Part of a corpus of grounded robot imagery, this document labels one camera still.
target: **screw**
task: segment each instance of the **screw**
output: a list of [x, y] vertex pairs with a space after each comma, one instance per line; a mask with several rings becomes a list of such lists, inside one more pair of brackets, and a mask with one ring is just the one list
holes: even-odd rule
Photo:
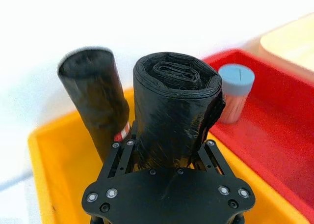
[[109, 209], [110, 209], [110, 204], [108, 204], [108, 203], [103, 203], [103, 204], [100, 206], [100, 211], [101, 211], [102, 213], [108, 212]]
[[231, 208], [233, 208], [233, 209], [236, 209], [236, 208], [239, 207], [238, 203], [237, 203], [235, 200], [233, 200], [233, 199], [230, 199], [230, 200], [228, 201], [228, 204], [229, 204], [229, 207], [231, 207]]
[[87, 202], [92, 203], [92, 202], [96, 201], [97, 198], [98, 198], [98, 194], [91, 193], [87, 197]]
[[128, 140], [127, 145], [134, 145], [134, 141]]
[[150, 169], [149, 170], [149, 174], [152, 176], [156, 175], [156, 173], [157, 173], [156, 169]]
[[183, 171], [182, 168], [178, 168], [178, 169], [177, 169], [177, 173], [178, 173], [179, 175], [182, 175], [182, 174], [184, 173], [184, 171]]
[[214, 144], [215, 144], [215, 142], [214, 141], [212, 141], [212, 140], [209, 140], [209, 141], [207, 141], [207, 143], [206, 143], [207, 145], [209, 145], [209, 146], [213, 146]]
[[245, 190], [245, 189], [239, 189], [239, 190], [238, 190], [238, 193], [239, 193], [239, 195], [240, 195], [241, 197], [243, 197], [243, 198], [248, 198], [248, 197], [250, 197], [249, 192], [248, 192], [247, 190]]
[[119, 143], [113, 143], [113, 144], [112, 144], [112, 147], [113, 147], [113, 148], [118, 148], [119, 146], [120, 146]]
[[118, 191], [115, 188], [110, 188], [109, 190], [107, 190], [107, 193], [106, 193], [108, 198], [115, 198], [117, 194], [118, 194]]
[[218, 190], [219, 190], [219, 192], [220, 192], [222, 195], [224, 195], [224, 196], [227, 196], [228, 194], [230, 194], [229, 189], [228, 189], [227, 187], [225, 187], [225, 186], [220, 186], [220, 187], [218, 188]]

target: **yellow plastic bin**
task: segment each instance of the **yellow plastic bin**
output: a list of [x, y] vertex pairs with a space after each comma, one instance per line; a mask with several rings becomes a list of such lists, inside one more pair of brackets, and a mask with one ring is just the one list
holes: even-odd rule
[[262, 36], [259, 55], [314, 82], [314, 13]]
[[[134, 120], [133, 90], [125, 97]], [[309, 222], [275, 190], [213, 135], [235, 175], [248, 182], [256, 196], [254, 208], [245, 213], [246, 224], [308, 224]], [[86, 187], [102, 167], [90, 135], [74, 112], [35, 130], [28, 139], [43, 224], [88, 224], [81, 207]]]

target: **red plastic bin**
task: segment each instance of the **red plastic bin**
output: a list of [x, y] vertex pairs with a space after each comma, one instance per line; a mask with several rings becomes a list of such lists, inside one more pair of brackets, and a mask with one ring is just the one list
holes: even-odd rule
[[314, 83], [243, 50], [205, 59], [251, 68], [255, 82], [240, 120], [211, 132], [314, 223]]

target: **white wall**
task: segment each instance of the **white wall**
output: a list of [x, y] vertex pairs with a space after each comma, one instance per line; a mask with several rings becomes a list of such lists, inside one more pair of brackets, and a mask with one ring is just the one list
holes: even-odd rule
[[30, 169], [28, 134], [74, 110], [56, 75], [68, 51], [111, 48], [126, 88], [143, 55], [202, 58], [313, 10], [313, 0], [0, 0], [0, 189]]

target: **black plastic bag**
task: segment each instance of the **black plastic bag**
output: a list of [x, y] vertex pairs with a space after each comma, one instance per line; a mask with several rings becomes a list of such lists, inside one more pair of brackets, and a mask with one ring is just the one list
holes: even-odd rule
[[138, 167], [186, 167], [225, 106], [218, 73], [177, 53], [142, 57], [133, 70]]
[[84, 48], [67, 55], [58, 76], [74, 102], [97, 152], [106, 159], [110, 146], [122, 140], [129, 128], [129, 106], [108, 49]]

